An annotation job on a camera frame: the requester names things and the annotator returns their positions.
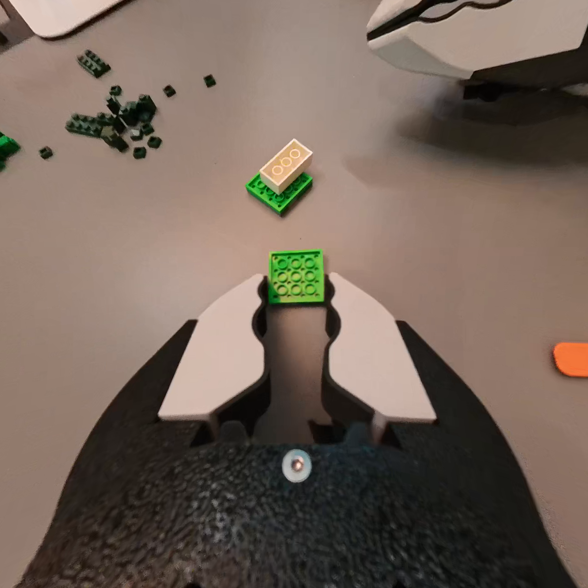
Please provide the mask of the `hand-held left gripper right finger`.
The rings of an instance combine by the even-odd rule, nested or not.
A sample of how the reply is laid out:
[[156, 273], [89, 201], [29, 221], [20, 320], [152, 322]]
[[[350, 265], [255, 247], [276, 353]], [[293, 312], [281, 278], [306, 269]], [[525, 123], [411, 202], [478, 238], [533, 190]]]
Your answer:
[[338, 435], [354, 423], [381, 442], [392, 424], [437, 414], [393, 314], [341, 274], [325, 276], [323, 408]]

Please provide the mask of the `white lego brick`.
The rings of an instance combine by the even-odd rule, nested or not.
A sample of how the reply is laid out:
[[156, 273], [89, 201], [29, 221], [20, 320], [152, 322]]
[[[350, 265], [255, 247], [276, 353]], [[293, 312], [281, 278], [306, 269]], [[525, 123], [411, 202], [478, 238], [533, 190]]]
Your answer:
[[305, 170], [313, 159], [313, 151], [292, 139], [259, 170], [261, 181], [275, 194], [282, 194]]

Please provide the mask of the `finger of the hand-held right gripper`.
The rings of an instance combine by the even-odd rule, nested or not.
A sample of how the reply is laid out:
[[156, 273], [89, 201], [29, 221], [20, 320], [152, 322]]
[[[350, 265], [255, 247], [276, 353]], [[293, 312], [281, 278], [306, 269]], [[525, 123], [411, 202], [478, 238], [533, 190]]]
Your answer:
[[552, 55], [587, 44], [587, 1], [513, 1], [494, 23], [487, 15], [480, 31], [430, 30], [368, 40], [368, 47], [395, 68], [468, 80], [477, 70]]
[[394, 33], [409, 33], [423, 25], [425, 29], [480, 31], [487, 15], [494, 23], [513, 1], [380, 1], [366, 26], [366, 38], [379, 40]]

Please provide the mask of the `pile of green lego bricks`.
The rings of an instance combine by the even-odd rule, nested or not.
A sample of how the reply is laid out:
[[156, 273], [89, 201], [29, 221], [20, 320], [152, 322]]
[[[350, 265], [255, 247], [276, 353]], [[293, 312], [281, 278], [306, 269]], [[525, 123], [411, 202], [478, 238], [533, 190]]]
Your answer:
[[0, 170], [2, 172], [6, 167], [6, 161], [11, 158], [12, 155], [17, 153], [21, 147], [15, 139], [5, 135], [2, 132], [0, 143]]

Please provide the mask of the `white book stand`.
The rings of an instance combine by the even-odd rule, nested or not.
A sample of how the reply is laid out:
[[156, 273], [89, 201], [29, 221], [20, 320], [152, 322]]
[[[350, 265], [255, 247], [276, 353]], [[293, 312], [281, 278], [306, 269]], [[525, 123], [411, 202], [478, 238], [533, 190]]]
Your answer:
[[126, 1], [8, 1], [29, 29], [43, 39], [61, 38]]

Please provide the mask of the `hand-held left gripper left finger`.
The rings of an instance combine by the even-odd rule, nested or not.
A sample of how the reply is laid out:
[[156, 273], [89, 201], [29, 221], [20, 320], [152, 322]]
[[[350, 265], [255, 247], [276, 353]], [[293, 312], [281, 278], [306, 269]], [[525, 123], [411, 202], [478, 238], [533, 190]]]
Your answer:
[[213, 439], [251, 440], [270, 405], [267, 279], [256, 273], [212, 302], [197, 318], [158, 419], [198, 422]]

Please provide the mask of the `orange brick separator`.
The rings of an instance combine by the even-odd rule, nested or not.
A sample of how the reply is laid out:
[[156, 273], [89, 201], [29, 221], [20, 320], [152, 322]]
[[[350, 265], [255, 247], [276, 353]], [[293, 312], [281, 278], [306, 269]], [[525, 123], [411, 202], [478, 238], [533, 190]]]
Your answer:
[[586, 342], [559, 342], [553, 348], [556, 368], [565, 376], [587, 378]]

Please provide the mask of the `green lego panel with studs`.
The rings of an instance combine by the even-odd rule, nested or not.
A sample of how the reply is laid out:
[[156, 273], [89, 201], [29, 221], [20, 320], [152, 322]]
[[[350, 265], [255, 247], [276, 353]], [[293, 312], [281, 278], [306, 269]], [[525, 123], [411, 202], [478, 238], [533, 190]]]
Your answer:
[[245, 184], [245, 187], [250, 195], [282, 217], [311, 189], [312, 185], [312, 176], [304, 172], [281, 194], [277, 194], [261, 180], [261, 175], [258, 173]]

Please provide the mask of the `pile of dark green pieces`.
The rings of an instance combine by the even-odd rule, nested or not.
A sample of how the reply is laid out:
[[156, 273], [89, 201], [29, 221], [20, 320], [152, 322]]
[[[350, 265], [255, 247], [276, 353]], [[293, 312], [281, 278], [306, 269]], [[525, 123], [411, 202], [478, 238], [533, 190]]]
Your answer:
[[[96, 79], [111, 71], [111, 66], [90, 49], [77, 55], [77, 63]], [[132, 142], [147, 138], [149, 148], [159, 148], [162, 139], [153, 134], [155, 131], [152, 126], [158, 108], [152, 97], [140, 94], [137, 100], [121, 105], [118, 98], [122, 93], [120, 85], [112, 85], [105, 100], [108, 112], [99, 112], [95, 116], [73, 113], [65, 123], [65, 129], [70, 134], [99, 138], [121, 153], [130, 148], [124, 138], [127, 132]]]

